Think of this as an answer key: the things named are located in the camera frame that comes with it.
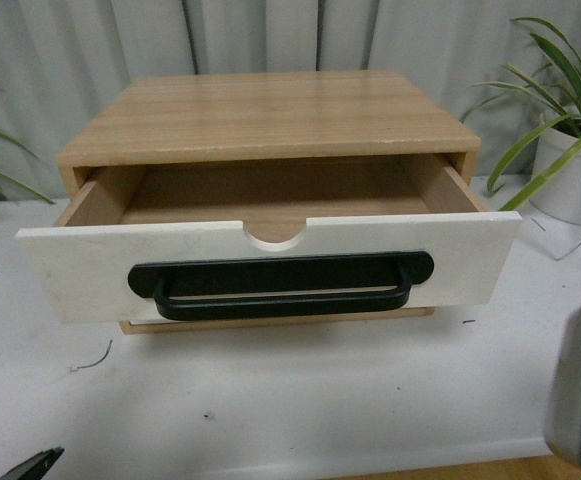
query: curtain fold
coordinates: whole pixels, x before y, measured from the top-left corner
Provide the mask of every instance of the curtain fold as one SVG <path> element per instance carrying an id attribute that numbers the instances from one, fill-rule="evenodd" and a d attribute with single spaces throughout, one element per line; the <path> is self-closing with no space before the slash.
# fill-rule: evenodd
<path id="1" fill-rule="evenodd" d="M 581 0 L 0 0 L 0 128 L 39 157 L 0 141 L 0 169 L 65 195 L 56 155 L 148 75 L 392 69 L 459 117 L 490 93 L 471 85 L 510 80 L 500 63 L 540 64 L 509 21 L 525 15 L 581 51 Z M 483 140 L 477 173 L 535 121 L 512 98 L 468 118 Z"/>

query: white tabletop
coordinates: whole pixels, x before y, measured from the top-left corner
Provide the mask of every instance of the white tabletop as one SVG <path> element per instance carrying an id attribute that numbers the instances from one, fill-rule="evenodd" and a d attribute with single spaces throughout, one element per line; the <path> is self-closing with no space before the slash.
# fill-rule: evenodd
<path id="1" fill-rule="evenodd" d="M 48 479 L 314 479 L 547 452 L 544 407 L 581 305 L 581 248 L 553 257 L 581 228 L 524 207 L 487 305 L 124 336 L 60 324 L 13 240 L 65 204 L 0 203 L 0 475 L 59 445 Z M 70 371 L 111 339 L 101 364 Z"/>

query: white drawer front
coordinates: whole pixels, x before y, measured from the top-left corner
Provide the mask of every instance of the white drawer front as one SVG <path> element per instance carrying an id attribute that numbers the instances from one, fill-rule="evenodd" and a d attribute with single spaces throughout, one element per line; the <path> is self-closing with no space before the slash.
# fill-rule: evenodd
<path id="1" fill-rule="evenodd" d="M 64 322 L 161 319 L 128 286 L 140 263 L 425 250 L 430 279 L 406 307 L 485 303 L 520 225 L 516 212 L 309 218 L 304 231 L 265 243 L 242 222 L 23 229 L 17 234 Z"/>

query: white plant pot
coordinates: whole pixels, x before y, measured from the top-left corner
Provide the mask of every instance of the white plant pot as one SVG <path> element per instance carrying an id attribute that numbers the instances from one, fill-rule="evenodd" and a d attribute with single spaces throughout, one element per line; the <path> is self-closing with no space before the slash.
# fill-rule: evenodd
<path id="1" fill-rule="evenodd" d="M 549 167 L 576 141 L 554 128 L 539 137 L 532 178 Z M 581 152 L 530 198 L 543 213 L 581 225 Z"/>

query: black drawer handle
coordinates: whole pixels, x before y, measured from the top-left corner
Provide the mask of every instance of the black drawer handle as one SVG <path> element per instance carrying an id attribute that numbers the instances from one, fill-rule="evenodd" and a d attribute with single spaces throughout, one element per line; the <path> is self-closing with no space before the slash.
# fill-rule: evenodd
<path id="1" fill-rule="evenodd" d="M 150 263 L 128 284 L 169 320 L 226 320 L 394 310 L 433 269 L 426 252 Z"/>

